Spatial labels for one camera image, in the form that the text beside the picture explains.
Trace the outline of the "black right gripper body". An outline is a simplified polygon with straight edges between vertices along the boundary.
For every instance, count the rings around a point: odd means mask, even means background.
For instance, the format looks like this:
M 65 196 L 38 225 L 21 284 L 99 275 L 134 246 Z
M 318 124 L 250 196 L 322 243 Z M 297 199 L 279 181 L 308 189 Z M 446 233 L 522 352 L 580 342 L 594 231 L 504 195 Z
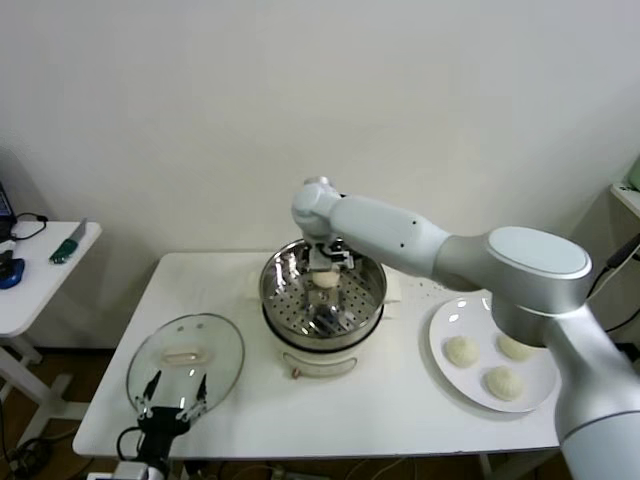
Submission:
M 341 239 L 331 244 L 315 243 L 309 246 L 308 270 L 316 272 L 340 272 L 352 270 L 361 254 L 352 250 Z

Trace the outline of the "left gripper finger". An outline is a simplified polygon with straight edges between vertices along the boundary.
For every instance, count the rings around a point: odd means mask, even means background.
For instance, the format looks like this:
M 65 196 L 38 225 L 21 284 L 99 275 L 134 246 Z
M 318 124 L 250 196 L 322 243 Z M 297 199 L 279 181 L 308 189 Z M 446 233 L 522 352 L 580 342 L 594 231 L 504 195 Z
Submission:
M 161 371 L 158 370 L 152 379 L 146 384 L 143 393 L 134 398 L 134 407 L 139 419 L 150 418 L 152 416 L 151 400 L 161 378 Z
M 196 421 L 207 412 L 208 403 L 206 383 L 207 375 L 204 374 L 196 391 L 195 401 L 188 409 L 182 409 L 182 411 L 176 415 L 177 420 Z

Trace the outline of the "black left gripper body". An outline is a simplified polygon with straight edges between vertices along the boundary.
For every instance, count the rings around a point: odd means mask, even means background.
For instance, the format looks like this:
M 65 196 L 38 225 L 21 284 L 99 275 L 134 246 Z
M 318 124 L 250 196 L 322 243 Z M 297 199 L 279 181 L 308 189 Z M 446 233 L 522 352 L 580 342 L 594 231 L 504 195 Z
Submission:
M 186 413 L 177 407 L 151 407 L 138 416 L 137 422 L 143 433 L 137 459 L 144 463 L 166 461 L 174 440 L 191 428 Z

